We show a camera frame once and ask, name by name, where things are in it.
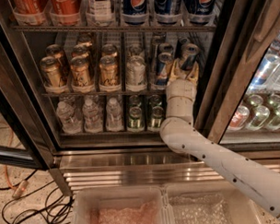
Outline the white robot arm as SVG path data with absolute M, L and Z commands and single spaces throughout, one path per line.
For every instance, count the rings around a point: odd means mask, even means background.
M 280 173 L 205 138 L 193 127 L 199 66 L 181 71 L 175 61 L 166 86 L 166 119 L 160 137 L 173 152 L 192 155 L 215 170 L 280 221 Z

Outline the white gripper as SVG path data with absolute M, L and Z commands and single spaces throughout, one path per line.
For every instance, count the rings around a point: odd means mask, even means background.
M 198 63 L 194 63 L 191 73 L 186 77 L 187 80 L 179 79 L 181 77 L 181 69 L 179 60 L 175 59 L 169 73 L 169 85 L 166 88 L 167 100 L 176 97 L 184 97 L 195 101 L 197 94 L 195 85 L 197 85 L 199 74 L 199 65 Z

